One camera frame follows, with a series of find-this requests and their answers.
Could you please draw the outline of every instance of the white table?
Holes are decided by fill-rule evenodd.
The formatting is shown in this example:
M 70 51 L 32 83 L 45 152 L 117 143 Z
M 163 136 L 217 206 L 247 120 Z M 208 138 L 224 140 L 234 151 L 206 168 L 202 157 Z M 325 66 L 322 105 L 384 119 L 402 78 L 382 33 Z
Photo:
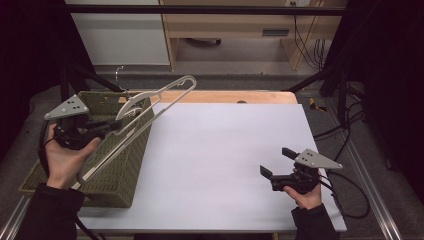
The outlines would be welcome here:
M 152 125 L 133 206 L 83 208 L 79 216 L 101 232 L 295 230 L 295 202 L 259 173 L 259 165 L 292 173 L 282 147 L 317 150 L 301 105 L 178 103 Z M 336 231 L 346 231 L 322 189 Z

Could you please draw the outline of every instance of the green wicker basket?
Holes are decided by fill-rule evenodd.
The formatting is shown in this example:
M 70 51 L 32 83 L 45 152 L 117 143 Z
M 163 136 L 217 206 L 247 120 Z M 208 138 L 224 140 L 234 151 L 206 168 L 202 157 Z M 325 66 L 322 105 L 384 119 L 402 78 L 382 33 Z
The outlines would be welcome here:
M 90 117 L 93 120 L 106 120 L 116 117 L 117 113 L 125 103 L 125 94 L 113 92 L 80 92 L 78 94 L 84 104 L 90 109 Z M 146 109 L 150 106 L 150 99 L 141 102 L 140 107 Z M 129 124 L 136 116 L 124 117 L 124 126 Z M 146 122 L 154 117 L 150 109 L 137 123 L 135 130 L 140 129 Z M 119 136 L 109 134 L 102 141 L 97 151 L 89 162 L 86 162 L 82 173 L 85 174 L 106 156 L 120 141 L 126 133 L 134 129 L 130 127 Z M 150 126 L 144 130 L 125 150 L 123 150 L 109 165 L 101 172 L 89 179 L 79 190 L 86 195 L 85 207 L 116 207 L 129 208 L 132 205 L 135 188 L 140 173 L 141 162 L 149 138 Z M 46 175 L 37 162 L 31 172 L 21 185 L 19 191 L 31 196 L 39 183 L 46 182 Z

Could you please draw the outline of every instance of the human hand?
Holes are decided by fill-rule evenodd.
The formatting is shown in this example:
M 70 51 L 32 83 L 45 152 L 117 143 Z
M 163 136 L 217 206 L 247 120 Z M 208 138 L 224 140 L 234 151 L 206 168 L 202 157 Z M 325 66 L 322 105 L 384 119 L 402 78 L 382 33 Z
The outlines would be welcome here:
M 318 185 L 315 186 L 312 191 L 306 193 L 305 195 L 298 193 L 296 190 L 289 186 L 285 186 L 284 191 L 296 201 L 300 209 L 306 208 L 309 210 L 321 206 L 322 204 L 320 183 L 318 183 Z
M 53 139 L 55 126 L 56 124 L 50 125 L 48 139 Z M 69 189 L 85 160 L 97 149 L 100 141 L 100 138 L 94 138 L 87 146 L 78 151 L 62 148 L 55 140 L 48 142 L 46 154 L 50 176 L 46 185 L 58 189 Z

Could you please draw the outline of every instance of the white cabinet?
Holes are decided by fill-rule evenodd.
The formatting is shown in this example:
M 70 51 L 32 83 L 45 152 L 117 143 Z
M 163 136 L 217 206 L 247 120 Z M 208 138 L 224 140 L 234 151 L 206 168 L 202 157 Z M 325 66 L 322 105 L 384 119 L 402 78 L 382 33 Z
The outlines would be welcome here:
M 66 0 L 67 4 L 158 5 L 157 0 Z M 169 65 L 160 14 L 72 17 L 93 65 Z

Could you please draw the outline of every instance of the black sleeve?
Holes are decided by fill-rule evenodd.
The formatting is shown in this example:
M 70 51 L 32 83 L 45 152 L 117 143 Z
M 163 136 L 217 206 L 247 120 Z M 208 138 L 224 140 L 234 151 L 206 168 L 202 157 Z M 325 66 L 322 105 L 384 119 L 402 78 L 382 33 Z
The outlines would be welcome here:
M 75 219 L 84 194 L 38 185 L 15 239 L 77 238 Z
M 307 210 L 296 208 L 292 211 L 297 227 L 296 240 L 338 240 L 324 204 Z

